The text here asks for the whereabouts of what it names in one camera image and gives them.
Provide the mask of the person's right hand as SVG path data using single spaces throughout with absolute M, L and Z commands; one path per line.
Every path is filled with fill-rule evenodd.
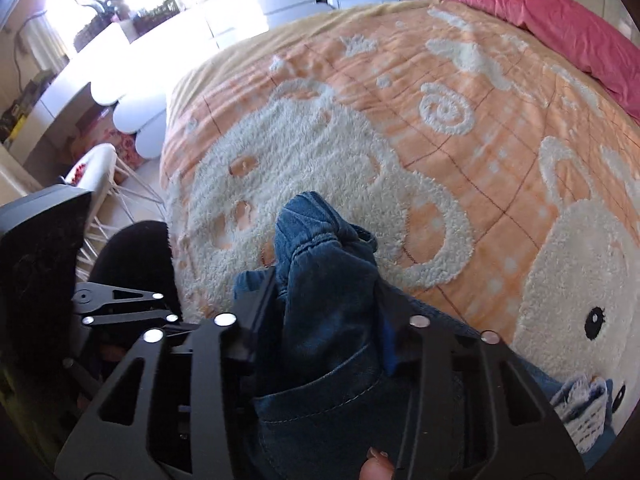
M 359 480 L 392 480 L 394 472 L 395 467 L 387 453 L 369 448 L 367 460 L 360 469 Z

